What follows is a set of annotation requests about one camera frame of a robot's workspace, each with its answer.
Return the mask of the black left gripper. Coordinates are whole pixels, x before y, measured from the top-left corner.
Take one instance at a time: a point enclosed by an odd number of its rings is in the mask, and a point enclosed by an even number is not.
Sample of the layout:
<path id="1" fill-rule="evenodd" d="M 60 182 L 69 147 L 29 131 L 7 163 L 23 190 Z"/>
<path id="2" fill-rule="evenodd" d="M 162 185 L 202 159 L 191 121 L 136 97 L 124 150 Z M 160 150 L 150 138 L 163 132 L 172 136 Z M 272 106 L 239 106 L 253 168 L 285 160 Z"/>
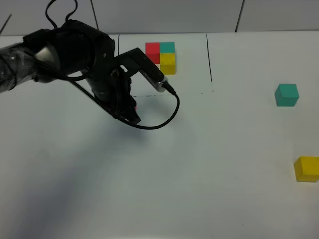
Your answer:
<path id="1" fill-rule="evenodd" d="M 136 101 L 130 95 L 130 80 L 115 56 L 97 54 L 87 78 L 98 104 L 117 120 L 138 124 Z"/>

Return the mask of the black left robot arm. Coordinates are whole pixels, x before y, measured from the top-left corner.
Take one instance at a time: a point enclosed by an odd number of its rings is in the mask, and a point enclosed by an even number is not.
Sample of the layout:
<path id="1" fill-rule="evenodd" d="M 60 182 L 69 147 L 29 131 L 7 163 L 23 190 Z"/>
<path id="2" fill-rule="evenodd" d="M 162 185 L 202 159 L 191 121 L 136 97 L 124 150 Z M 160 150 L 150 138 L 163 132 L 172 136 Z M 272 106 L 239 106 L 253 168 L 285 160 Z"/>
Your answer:
<path id="1" fill-rule="evenodd" d="M 28 81 L 64 80 L 80 89 L 87 80 L 90 97 L 109 114 L 132 124 L 140 122 L 130 95 L 130 79 L 114 55 L 115 42 L 82 22 L 69 20 L 54 30 L 41 29 L 22 43 L 0 50 L 0 91 Z"/>

